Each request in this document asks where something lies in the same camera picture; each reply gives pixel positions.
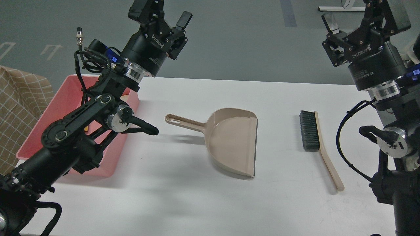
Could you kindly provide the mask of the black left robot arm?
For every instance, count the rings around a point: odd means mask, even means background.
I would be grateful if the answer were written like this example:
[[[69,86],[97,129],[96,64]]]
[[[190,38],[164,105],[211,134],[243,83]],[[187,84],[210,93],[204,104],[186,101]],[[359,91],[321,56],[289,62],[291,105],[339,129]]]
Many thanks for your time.
[[[39,201],[53,184],[74,169],[98,168],[106,147],[119,133],[157,135],[157,127],[135,117],[121,99],[126,89],[139,90],[144,76],[155,77],[166,58],[175,60],[188,39],[185,28],[193,17],[183,12],[175,27],[164,17],[163,0],[135,0],[128,18],[139,24],[122,51],[94,40],[83,47],[77,28],[75,72],[81,85],[80,106],[43,131],[42,148],[10,173],[1,176],[1,235],[19,236],[39,208],[55,214],[41,233],[48,236],[61,217],[58,203]]]

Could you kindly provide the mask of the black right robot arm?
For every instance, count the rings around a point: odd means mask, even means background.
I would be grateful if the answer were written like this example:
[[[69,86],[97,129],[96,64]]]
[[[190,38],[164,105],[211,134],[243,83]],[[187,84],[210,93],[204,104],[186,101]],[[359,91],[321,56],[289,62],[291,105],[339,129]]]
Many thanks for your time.
[[[323,47],[334,66],[349,63],[357,89],[372,93],[340,124],[366,106],[387,111],[395,121],[382,129],[359,128],[359,133],[379,146],[378,171],[367,177],[379,203],[393,206],[395,234],[419,235],[419,64],[406,60],[390,37],[411,27],[400,0],[365,0],[364,17],[351,33],[340,30],[331,13],[322,15],[327,28]]]

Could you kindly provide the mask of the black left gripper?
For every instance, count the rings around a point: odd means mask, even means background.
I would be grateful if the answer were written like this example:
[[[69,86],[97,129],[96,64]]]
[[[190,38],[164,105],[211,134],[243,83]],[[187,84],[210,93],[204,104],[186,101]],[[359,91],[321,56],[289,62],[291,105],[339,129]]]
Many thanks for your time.
[[[188,42],[185,28],[193,15],[184,11],[175,27],[164,21],[163,0],[135,0],[128,11],[128,18],[139,24],[121,51],[121,58],[135,64],[147,76],[155,77],[164,61],[175,60]]]

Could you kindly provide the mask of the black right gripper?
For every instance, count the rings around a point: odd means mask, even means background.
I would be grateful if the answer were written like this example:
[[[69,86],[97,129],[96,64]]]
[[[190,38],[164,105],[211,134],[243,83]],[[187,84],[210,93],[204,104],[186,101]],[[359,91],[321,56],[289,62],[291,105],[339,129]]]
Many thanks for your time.
[[[404,62],[390,38],[411,28],[402,0],[364,0],[364,4],[364,27],[348,34],[340,30],[331,12],[321,16],[327,29],[324,50],[333,66],[350,63],[348,69],[359,91],[405,73]]]

